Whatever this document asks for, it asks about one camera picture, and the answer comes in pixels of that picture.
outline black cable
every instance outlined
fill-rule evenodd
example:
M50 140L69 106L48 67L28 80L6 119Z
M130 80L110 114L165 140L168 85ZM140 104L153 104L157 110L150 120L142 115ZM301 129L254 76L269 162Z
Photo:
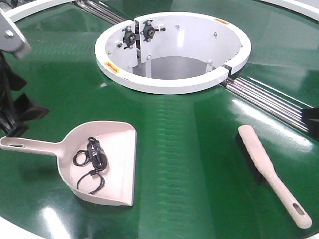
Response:
M89 194L95 194L96 192L100 191L100 190L104 187L104 185L105 185L105 179L104 179L104 178L102 177L102 175L99 174L99 172L97 172L95 169L93 169L93 170L87 172L86 174L84 174L84 175L79 179L79 181L78 181L77 184L76 184L76 189L79 189L79 184L80 184L80 182L82 181L83 178L85 178L85 177L88 176L89 174L90 174L91 176L93 176L93 175L98 175L98 176L100 177L100 185L99 185L95 190L93 190L92 192L89 192Z
M77 151L77 153L73 157L73 163L76 166L84 166L88 164L89 162L91 162L94 169L87 172L79 179L79 181L76 184L76 189L79 189L80 182L82 181L83 178L85 178L89 174L91 176L98 175L100 177L100 185L92 192L89 192L89 194L95 194L96 192L100 191L105 185L105 179L99 173L99 171L102 171L107 167L107 159L106 159L104 150L100 146L99 141L94 137L89 137L88 140L89 140L89 143L87 144L87 150ZM78 163L77 157L81 153L85 153L86 158L83 161L83 163Z
M85 158L85 160L84 160L83 163L78 163L78 162L76 161L76 159L77 159L77 157L78 157L78 155L79 155L80 153L85 153L85 156L86 156L86 158ZM77 151L77 153L76 153L75 156L73 157L73 163L74 163L74 165L76 165L76 166L84 166L84 165L86 165L88 162L90 162L90 156L89 156L89 152L86 151L86 150L79 150L79 151Z

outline screw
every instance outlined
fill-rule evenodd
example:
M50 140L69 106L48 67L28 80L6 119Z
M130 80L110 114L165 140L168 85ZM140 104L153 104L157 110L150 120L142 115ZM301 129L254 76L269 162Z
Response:
M10 31L10 30L5 31L5 33L6 33L6 35L8 37L13 37L14 36L14 33L12 31Z
M132 44L134 44L134 43L135 43L135 41L136 41L135 35L130 36L130 38L129 38L129 42L130 42L130 43L132 43Z

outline green conveyor belt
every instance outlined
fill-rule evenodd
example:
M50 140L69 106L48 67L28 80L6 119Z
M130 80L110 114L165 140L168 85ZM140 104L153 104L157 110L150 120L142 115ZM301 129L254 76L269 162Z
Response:
M319 24L254 0L108 0L134 18L192 11L227 20L251 39L248 64L236 76L268 84L319 106ZM133 207L87 203L59 176L52 156L0 151L0 216L55 239L51 208L72 239L301 239L319 232L319 143L221 86L188 95L127 89L98 68L94 44L111 25L72 4L17 23L33 51L7 55L34 101L50 109L28 122L26 138L58 142L75 126L116 120L137 130ZM269 185L253 181L237 144L252 125L282 181L313 220L299 229Z

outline brush bristles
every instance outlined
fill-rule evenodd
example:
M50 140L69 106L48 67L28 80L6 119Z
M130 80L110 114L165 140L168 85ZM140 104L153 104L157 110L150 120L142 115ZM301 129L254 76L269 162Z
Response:
M245 161L247 163L247 166L249 168L249 170L252 172L253 176L254 176L254 179L255 181L258 183L258 184L261 184L261 185L264 185L264 184L267 184L267 180L264 178L264 176L258 171L258 169L256 168L252 158L250 157L246 147L245 147L245 144L240 136L240 134L236 134L235 136L235 140L236 140L236 143L238 144L239 148L240 148L240 151L242 152L244 158L245 158Z

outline white circular housing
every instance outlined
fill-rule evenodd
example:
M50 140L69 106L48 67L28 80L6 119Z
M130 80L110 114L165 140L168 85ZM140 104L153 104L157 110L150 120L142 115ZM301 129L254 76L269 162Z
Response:
M124 38L129 30L136 33L132 45ZM167 95L219 84L246 64L250 51L249 38L233 24L190 12L154 13L121 22L95 44L97 63L113 81Z

